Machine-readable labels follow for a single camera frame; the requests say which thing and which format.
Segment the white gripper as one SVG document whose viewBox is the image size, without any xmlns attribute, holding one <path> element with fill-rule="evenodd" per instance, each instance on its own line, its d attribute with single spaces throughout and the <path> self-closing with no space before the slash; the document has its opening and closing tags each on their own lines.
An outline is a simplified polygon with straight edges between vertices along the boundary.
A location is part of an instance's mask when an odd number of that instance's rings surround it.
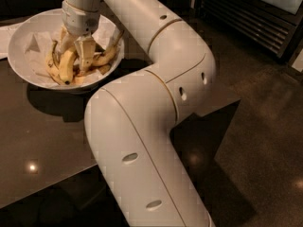
<svg viewBox="0 0 303 227">
<path fill-rule="evenodd" d="M 60 31 L 59 52 L 63 54 L 75 45 L 79 55 L 80 74 L 84 75 L 90 68 L 96 49 L 96 41 L 91 35 L 98 29 L 100 13 L 73 7 L 66 1 L 62 2 L 62 26 Z"/>
</svg>

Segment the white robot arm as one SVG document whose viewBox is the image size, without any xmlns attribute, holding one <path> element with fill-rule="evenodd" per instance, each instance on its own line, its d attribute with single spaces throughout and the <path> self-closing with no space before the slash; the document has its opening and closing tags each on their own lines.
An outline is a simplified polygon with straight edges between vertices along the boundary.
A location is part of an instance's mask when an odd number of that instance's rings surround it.
<svg viewBox="0 0 303 227">
<path fill-rule="evenodd" d="M 105 181 L 130 227 L 215 227 L 169 139 L 211 92 L 212 52 L 157 0 L 64 0 L 67 30 L 96 30 L 100 1 L 151 60 L 102 86 L 86 106 L 88 143 Z"/>
</svg>

